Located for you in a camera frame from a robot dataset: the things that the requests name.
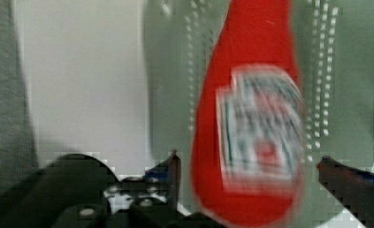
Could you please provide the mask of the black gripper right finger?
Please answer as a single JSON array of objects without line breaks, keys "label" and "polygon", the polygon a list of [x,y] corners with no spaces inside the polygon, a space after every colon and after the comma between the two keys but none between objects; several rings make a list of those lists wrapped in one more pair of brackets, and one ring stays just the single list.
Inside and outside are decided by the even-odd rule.
[{"label": "black gripper right finger", "polygon": [[316,165],[318,181],[363,226],[374,228],[374,173],[346,166],[330,156]]}]

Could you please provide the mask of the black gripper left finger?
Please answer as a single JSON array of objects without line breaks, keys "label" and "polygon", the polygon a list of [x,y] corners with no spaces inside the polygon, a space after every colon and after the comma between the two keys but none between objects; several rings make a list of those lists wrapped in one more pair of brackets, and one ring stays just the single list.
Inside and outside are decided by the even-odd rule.
[{"label": "black gripper left finger", "polygon": [[226,228],[199,212],[178,209],[181,160],[176,151],[144,175],[128,177],[103,192],[103,203],[71,206],[51,228]]}]

